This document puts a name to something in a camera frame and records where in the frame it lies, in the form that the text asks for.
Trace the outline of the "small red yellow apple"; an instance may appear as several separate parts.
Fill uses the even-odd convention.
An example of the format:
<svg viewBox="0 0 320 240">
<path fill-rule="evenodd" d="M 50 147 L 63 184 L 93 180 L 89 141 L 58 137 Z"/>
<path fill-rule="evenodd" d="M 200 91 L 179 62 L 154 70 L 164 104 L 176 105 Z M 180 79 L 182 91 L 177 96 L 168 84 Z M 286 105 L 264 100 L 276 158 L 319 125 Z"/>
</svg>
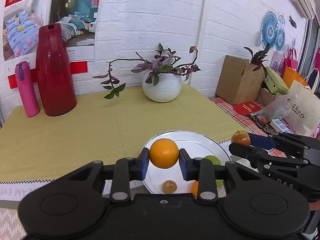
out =
<svg viewBox="0 0 320 240">
<path fill-rule="evenodd" d="M 232 135 L 231 142 L 236 142 L 243 145 L 250 145 L 251 139 L 246 131 L 237 131 Z"/>
</svg>

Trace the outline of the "large orange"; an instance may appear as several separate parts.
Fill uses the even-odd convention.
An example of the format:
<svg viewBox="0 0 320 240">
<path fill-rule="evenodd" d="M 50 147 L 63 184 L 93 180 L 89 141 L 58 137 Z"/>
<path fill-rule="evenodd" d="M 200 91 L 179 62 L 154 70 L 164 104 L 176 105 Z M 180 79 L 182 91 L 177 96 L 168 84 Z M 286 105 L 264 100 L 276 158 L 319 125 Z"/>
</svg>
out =
<svg viewBox="0 0 320 240">
<path fill-rule="evenodd" d="M 179 158 L 179 149 L 171 139 L 158 139 L 152 143 L 149 150 L 149 159 L 158 168 L 171 168 Z"/>
</svg>

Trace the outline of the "green apple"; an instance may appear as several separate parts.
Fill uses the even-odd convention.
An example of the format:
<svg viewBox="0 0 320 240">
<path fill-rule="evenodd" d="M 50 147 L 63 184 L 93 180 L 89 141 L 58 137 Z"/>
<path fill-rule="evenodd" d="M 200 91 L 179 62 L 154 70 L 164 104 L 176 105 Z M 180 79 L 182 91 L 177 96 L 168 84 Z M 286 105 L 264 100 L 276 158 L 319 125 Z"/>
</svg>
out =
<svg viewBox="0 0 320 240">
<path fill-rule="evenodd" d="M 214 155 L 207 155 L 205 156 L 205 159 L 210 160 L 213 163 L 213 165 L 221 165 L 220 159 Z M 216 180 L 217 188 L 220 188 L 222 185 L 223 185 L 223 180 Z"/>
</svg>

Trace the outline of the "small orange tangerine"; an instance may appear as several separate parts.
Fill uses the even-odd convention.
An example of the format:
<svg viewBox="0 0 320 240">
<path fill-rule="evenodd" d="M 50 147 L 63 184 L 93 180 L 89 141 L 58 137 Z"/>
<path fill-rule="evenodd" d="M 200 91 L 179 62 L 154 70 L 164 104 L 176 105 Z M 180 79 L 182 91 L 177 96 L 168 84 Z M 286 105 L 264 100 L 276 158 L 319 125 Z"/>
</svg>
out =
<svg viewBox="0 0 320 240">
<path fill-rule="evenodd" d="M 198 189 L 199 189 L 199 182 L 195 180 L 195 181 L 192 183 L 191 188 L 190 188 L 190 191 L 191 191 L 191 193 L 193 194 L 193 196 L 194 196 L 195 198 L 197 198 Z"/>
</svg>

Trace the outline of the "white round plate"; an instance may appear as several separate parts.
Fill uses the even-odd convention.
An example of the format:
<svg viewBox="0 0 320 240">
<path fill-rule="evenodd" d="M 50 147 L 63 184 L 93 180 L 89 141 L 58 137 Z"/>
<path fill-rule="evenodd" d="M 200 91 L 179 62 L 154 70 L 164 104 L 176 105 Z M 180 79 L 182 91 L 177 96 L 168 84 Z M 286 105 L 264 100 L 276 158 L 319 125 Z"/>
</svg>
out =
<svg viewBox="0 0 320 240">
<path fill-rule="evenodd" d="M 203 159 L 206 156 L 217 157 L 221 164 L 231 161 L 231 154 L 222 144 L 215 142 L 209 137 L 191 131 L 168 131 L 161 133 L 144 144 L 144 147 L 150 148 L 151 145 L 158 139 L 171 139 L 178 148 L 184 149 L 188 157 L 181 157 L 177 163 L 169 168 L 158 168 L 152 163 L 149 163 L 148 170 L 143 181 L 145 187 L 151 194 L 162 194 L 162 185 L 167 180 L 172 180 L 177 185 L 175 194 L 190 193 L 193 181 L 184 180 L 185 174 L 190 175 L 193 165 L 193 159 Z"/>
</svg>

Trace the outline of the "plaid red cloth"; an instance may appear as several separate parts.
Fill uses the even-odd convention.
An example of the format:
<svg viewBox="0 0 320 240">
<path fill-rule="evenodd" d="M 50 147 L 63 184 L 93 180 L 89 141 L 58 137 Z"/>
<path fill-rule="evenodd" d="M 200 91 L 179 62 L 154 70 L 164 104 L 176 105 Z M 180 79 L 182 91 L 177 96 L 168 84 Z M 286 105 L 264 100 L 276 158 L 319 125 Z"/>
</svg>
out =
<svg viewBox="0 0 320 240">
<path fill-rule="evenodd" d="M 231 139 L 231 136 L 237 130 L 247 131 L 248 133 L 253 133 L 256 135 L 267 136 L 267 133 L 260 128 L 255 122 L 246 115 L 241 115 L 237 113 L 233 106 L 227 103 L 222 98 L 210 98 L 210 100 L 217 105 L 223 112 L 225 112 L 229 117 L 226 125 L 223 125 L 223 130 L 220 129 L 214 139 L 217 142 L 223 142 Z"/>
</svg>

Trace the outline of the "clear plastic bag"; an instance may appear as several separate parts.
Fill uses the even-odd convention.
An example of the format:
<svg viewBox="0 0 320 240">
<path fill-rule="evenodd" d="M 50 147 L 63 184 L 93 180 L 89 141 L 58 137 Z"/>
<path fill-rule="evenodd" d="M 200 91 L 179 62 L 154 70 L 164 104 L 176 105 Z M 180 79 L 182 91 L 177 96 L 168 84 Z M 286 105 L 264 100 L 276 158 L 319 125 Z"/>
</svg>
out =
<svg viewBox="0 0 320 240">
<path fill-rule="evenodd" d="M 276 98 L 266 107 L 257 112 L 254 116 L 263 125 L 273 119 L 283 119 L 291 112 L 291 99 L 288 95 L 277 95 Z"/>
</svg>

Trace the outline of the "green shoe box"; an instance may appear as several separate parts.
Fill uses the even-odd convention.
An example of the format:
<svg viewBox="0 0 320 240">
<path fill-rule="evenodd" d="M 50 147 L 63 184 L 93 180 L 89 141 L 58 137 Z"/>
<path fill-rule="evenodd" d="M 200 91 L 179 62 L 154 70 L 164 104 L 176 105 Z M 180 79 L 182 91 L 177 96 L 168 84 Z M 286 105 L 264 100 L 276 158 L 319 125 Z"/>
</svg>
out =
<svg viewBox="0 0 320 240">
<path fill-rule="evenodd" d="M 287 94 L 289 92 L 289 88 L 286 83 L 280 77 L 278 73 L 272 70 L 270 67 L 266 67 L 266 75 L 264 77 L 264 82 L 268 88 L 268 90 L 276 95 L 276 94 Z"/>
</svg>

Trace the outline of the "cardboard box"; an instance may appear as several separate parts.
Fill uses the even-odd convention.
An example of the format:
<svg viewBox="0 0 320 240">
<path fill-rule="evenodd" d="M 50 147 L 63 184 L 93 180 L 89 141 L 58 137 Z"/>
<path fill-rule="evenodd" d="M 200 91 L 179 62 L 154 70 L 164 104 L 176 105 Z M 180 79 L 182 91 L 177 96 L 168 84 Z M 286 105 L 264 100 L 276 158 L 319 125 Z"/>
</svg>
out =
<svg viewBox="0 0 320 240">
<path fill-rule="evenodd" d="M 216 96 L 231 105 L 255 101 L 265 75 L 256 67 L 249 60 L 225 56 Z"/>
</svg>

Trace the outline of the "orange gift bag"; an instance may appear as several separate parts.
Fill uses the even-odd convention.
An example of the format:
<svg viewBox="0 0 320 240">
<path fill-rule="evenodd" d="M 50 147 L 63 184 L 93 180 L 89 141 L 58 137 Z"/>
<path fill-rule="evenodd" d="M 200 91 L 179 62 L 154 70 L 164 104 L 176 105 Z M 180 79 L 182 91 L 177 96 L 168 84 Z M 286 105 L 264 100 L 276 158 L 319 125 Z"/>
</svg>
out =
<svg viewBox="0 0 320 240">
<path fill-rule="evenodd" d="M 302 76 L 300 76 L 298 72 L 290 67 L 286 67 L 283 74 L 283 81 L 285 82 L 287 87 L 290 88 L 295 80 L 298 83 L 301 83 L 303 86 L 308 86 L 308 83 L 303 79 Z"/>
</svg>

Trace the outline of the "white ribbed plant pot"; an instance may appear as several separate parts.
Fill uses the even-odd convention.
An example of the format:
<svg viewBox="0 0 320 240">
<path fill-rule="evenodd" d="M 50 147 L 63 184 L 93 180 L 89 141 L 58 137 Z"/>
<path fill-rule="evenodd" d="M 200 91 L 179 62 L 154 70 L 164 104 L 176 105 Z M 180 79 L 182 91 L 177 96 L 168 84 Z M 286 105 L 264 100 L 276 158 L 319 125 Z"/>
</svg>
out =
<svg viewBox="0 0 320 240">
<path fill-rule="evenodd" d="M 159 82 L 156 86 L 145 83 L 150 71 L 143 76 L 142 87 L 144 94 L 154 102 L 170 102 L 180 93 L 182 80 L 179 75 L 159 74 Z"/>
</svg>

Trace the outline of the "green patterned tablecloth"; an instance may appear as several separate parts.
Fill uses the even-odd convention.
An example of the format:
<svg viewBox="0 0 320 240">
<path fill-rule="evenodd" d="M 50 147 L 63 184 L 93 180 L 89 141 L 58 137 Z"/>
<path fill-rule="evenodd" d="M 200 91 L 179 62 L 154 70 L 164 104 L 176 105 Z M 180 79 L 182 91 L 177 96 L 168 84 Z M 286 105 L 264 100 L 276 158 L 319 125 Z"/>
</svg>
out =
<svg viewBox="0 0 320 240">
<path fill-rule="evenodd" d="M 56 117 L 44 111 L 31 118 L 21 106 L 1 128 L 1 200 L 18 201 L 40 183 L 59 178 L 94 160 L 112 164 L 135 157 L 143 145 L 166 131 L 191 131 L 226 141 L 241 125 L 216 103 L 184 85 L 167 103 L 130 87 L 107 100 L 82 95 L 76 107 Z"/>
</svg>

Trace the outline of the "red thermos jug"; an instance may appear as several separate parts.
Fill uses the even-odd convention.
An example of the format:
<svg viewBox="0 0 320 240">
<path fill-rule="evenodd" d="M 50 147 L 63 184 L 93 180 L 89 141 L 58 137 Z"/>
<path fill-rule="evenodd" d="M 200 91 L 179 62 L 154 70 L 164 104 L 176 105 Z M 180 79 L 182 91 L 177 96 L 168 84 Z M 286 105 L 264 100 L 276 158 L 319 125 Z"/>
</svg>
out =
<svg viewBox="0 0 320 240">
<path fill-rule="evenodd" d="M 59 116 L 71 111 L 77 101 L 61 24 L 51 23 L 39 29 L 36 70 L 45 113 Z"/>
</svg>

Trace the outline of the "purple green trailing plant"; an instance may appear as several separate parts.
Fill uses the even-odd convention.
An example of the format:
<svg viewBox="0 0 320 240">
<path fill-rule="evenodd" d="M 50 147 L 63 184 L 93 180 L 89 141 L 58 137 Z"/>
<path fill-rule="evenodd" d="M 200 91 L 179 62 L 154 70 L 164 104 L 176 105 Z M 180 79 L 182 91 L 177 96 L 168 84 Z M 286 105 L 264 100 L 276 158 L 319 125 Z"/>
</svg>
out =
<svg viewBox="0 0 320 240">
<path fill-rule="evenodd" d="M 194 59 L 191 63 L 184 63 L 177 65 L 176 63 L 180 61 L 180 57 L 175 55 L 175 52 L 170 48 L 164 49 L 161 44 L 158 45 L 157 55 L 151 61 L 146 60 L 139 56 L 137 59 L 115 59 L 108 63 L 107 73 L 103 75 L 94 76 L 95 79 L 104 79 L 101 82 L 101 85 L 106 90 L 109 90 L 109 94 L 105 96 L 105 99 L 111 100 L 114 96 L 119 96 L 126 84 L 120 83 L 120 80 L 112 75 L 112 64 L 120 61 L 138 61 L 134 68 L 131 69 L 132 73 L 139 74 L 142 72 L 149 72 L 148 77 L 145 80 L 145 83 L 151 84 L 154 86 L 159 82 L 159 74 L 175 74 L 179 75 L 181 78 L 184 78 L 187 81 L 192 73 L 200 71 L 200 68 L 196 65 L 196 60 L 198 56 L 198 49 L 195 46 L 189 48 L 189 54 L 194 54 Z"/>
</svg>

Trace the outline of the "pink water bottle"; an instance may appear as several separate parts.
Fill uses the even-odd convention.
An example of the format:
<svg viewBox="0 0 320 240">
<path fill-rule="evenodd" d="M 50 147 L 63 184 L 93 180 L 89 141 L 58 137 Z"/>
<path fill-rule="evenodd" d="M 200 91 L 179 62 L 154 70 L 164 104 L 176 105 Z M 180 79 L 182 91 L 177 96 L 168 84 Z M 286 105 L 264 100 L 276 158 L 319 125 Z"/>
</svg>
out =
<svg viewBox="0 0 320 240">
<path fill-rule="evenodd" d="M 27 61 L 16 64 L 15 77 L 25 113 L 28 117 L 36 116 L 40 107 L 31 79 L 30 66 Z"/>
</svg>

